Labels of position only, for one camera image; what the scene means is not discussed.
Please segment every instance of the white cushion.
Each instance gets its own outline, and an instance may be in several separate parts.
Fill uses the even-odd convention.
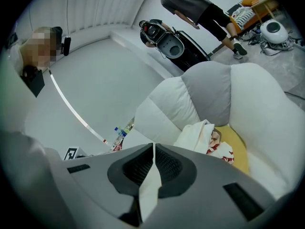
[[[154,141],[150,140],[140,132],[138,132],[135,128],[133,128],[130,133],[124,138],[122,148],[127,149],[134,146],[154,143]]]
[[[180,129],[200,122],[191,97],[181,77],[161,82],[149,98]]]
[[[289,189],[296,186],[305,164],[305,112],[257,64],[232,65],[230,126],[250,153],[281,172]]]
[[[248,159],[251,177],[267,189],[275,199],[290,191],[280,172],[251,153],[248,153]]]
[[[172,145],[181,133],[150,98],[138,107],[134,128],[150,140],[168,145]]]

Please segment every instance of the hand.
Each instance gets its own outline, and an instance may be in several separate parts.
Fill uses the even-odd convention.
[[[171,33],[173,32],[171,28],[166,28],[166,30]]]
[[[197,29],[197,30],[200,30],[200,27],[199,27],[199,25],[196,25],[196,23],[192,23],[192,26],[195,28],[195,29]]]

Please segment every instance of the gray t-shirt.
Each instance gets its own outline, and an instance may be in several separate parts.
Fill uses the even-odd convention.
[[[211,2],[209,0],[161,0],[161,4],[172,14],[177,10],[197,23]]]

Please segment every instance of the white towel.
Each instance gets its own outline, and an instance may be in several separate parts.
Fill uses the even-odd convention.
[[[194,125],[186,125],[174,146],[211,155],[232,164],[234,162],[234,154],[230,145],[223,142],[214,147],[209,146],[214,127],[215,125],[207,120]]]

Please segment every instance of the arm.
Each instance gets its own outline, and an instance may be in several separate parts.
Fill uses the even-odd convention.
[[[154,44],[151,44],[150,42],[145,43],[145,46],[148,48],[155,48],[156,46]]]
[[[161,24],[165,29],[167,29],[168,31],[172,31],[172,29],[167,25],[167,24],[164,24],[163,22],[162,22],[162,24]]]
[[[178,17],[185,22],[188,22],[191,26],[193,26],[196,29],[199,29],[199,26],[196,26],[194,22],[190,21],[189,18],[187,18],[184,14],[180,13],[179,11],[175,10],[174,12]]]

